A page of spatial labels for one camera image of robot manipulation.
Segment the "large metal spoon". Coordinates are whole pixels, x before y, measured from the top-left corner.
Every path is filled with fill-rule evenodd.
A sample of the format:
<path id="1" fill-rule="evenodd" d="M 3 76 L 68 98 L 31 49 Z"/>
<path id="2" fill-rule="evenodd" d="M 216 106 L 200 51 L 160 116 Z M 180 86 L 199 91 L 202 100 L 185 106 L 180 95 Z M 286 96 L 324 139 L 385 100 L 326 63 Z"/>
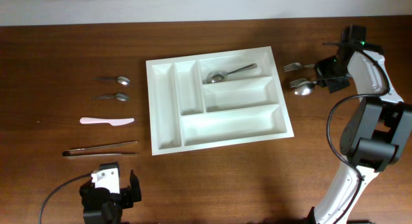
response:
<path id="1" fill-rule="evenodd" d="M 302 82 L 294 89 L 294 94 L 299 95 L 299 96 L 309 95 L 314 91 L 314 88 L 316 87 L 316 85 L 317 85 L 316 81 Z"/>
<path id="2" fill-rule="evenodd" d="M 234 74 L 234 73 L 239 73 L 239 72 L 242 72 L 242 71 L 251 70 L 251 69 L 257 68 L 257 66 L 258 65 L 256 63 L 253 63 L 253 64 L 249 64 L 247 66 L 244 66 L 242 68 L 232 70 L 232 71 L 224 71 L 224 70 L 211 71 L 207 75 L 206 83 L 212 84 L 212 83 L 222 82 L 222 81 L 224 81 L 224 79 L 227 75 L 231 75 L 231 74 Z"/>

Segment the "metal fork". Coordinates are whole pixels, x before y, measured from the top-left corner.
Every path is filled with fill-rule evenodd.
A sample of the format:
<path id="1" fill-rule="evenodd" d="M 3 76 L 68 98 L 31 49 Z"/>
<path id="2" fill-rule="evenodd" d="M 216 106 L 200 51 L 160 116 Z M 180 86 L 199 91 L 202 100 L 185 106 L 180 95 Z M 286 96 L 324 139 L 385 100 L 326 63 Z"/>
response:
<path id="1" fill-rule="evenodd" d="M 290 86 L 290 88 L 296 88 L 296 87 L 298 87 L 298 85 L 300 85 L 301 83 L 304 83 L 304 82 L 309 82 L 309 80 L 306 79 L 306 78 L 295 79 L 295 80 L 289 82 L 289 86 Z"/>
<path id="2" fill-rule="evenodd" d="M 293 62 L 283 67 L 284 72 L 303 70 L 307 68 L 314 68 L 315 64 L 302 64 L 300 62 Z"/>

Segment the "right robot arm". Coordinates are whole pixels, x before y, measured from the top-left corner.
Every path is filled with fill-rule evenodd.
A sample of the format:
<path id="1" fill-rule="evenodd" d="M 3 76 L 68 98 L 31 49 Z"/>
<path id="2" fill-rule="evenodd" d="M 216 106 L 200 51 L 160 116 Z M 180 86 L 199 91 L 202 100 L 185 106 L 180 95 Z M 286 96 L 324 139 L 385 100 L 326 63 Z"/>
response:
<path id="1" fill-rule="evenodd" d="M 347 223 L 368 184 L 399 161 L 411 134 L 411 105 L 395 91 L 382 47 L 366 42 L 366 27 L 345 27 L 336 46 L 336 55 L 314 66 L 316 80 L 311 85 L 333 93 L 354 82 L 357 94 L 338 101 L 328 115 L 326 139 L 340 166 L 324 198 L 305 218 L 306 223 Z M 352 99 L 358 99 L 359 106 L 335 148 L 330 135 L 332 117 L 339 106 Z"/>

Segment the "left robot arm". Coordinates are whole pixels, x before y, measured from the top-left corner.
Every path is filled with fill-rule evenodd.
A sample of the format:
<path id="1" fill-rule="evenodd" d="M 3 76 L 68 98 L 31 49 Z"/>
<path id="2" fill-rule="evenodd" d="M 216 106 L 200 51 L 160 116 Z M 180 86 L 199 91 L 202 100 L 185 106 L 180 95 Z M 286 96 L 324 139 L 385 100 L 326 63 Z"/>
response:
<path id="1" fill-rule="evenodd" d="M 119 187 L 119 179 L 117 169 L 94 171 L 91 180 L 80 187 L 85 224 L 121 223 L 123 210 L 142 201 L 140 183 L 133 171 L 126 188 Z"/>

